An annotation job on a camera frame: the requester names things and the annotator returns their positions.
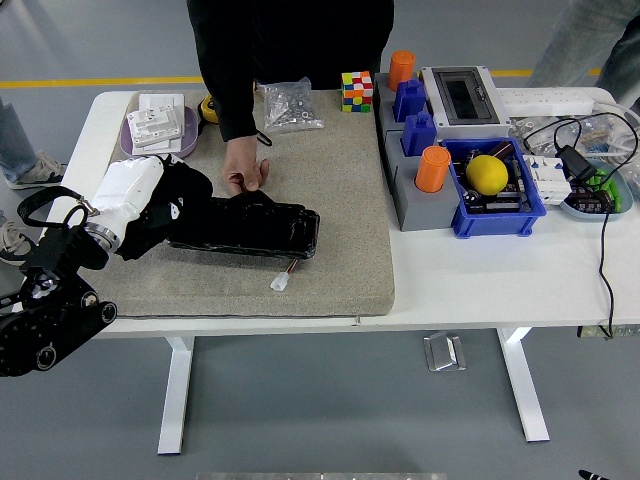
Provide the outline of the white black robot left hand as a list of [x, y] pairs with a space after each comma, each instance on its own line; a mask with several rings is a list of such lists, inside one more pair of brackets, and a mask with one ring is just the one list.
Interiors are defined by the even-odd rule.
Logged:
[[134, 221], [141, 220], [148, 228], [164, 227], [175, 221], [181, 200], [160, 201], [150, 206], [165, 170], [175, 166], [186, 164], [171, 154], [111, 163], [90, 202], [96, 213], [86, 224], [88, 233], [114, 247], [125, 239], [127, 227]]

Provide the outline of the person's right hand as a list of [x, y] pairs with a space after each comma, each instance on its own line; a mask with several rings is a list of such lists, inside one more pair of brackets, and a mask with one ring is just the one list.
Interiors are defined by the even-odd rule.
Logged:
[[257, 161], [256, 135], [239, 137], [226, 143], [222, 179], [231, 196], [257, 191], [265, 183], [270, 169], [268, 159]]

